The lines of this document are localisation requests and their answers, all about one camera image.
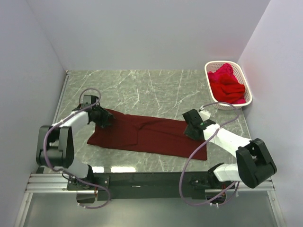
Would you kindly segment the maroon t shirt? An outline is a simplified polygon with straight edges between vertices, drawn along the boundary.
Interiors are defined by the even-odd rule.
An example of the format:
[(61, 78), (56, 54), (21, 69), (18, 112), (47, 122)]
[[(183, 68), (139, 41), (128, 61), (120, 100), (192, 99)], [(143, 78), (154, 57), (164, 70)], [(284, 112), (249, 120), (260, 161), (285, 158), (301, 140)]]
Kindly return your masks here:
[(185, 121), (107, 110), (114, 117), (110, 120), (111, 125), (95, 126), (87, 141), (89, 145), (188, 158), (204, 142), (184, 134)]

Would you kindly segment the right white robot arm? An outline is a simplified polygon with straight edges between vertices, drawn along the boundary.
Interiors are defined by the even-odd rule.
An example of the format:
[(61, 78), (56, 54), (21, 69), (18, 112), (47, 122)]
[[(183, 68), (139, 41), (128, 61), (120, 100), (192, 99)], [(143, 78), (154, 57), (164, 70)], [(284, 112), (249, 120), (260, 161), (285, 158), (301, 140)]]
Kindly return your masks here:
[(236, 158), (235, 164), (219, 163), (207, 171), (210, 185), (227, 181), (242, 182), (253, 189), (277, 173), (277, 167), (263, 140), (238, 136), (206, 119), (206, 115), (196, 109), (184, 113), (183, 118), (187, 124), (184, 134), (203, 141), (188, 159), (192, 159), (209, 142)]

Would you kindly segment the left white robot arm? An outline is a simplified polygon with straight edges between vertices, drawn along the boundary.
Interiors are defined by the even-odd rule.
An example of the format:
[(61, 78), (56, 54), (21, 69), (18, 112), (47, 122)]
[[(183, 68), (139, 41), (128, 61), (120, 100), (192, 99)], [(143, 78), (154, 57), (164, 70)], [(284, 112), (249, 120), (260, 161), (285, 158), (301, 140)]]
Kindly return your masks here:
[(66, 118), (53, 125), (40, 127), (37, 164), (68, 175), (70, 184), (79, 185), (83, 189), (92, 188), (97, 184), (92, 167), (76, 159), (73, 135), (91, 122), (101, 128), (110, 126), (112, 119), (113, 115), (100, 106), (99, 97), (85, 95)]

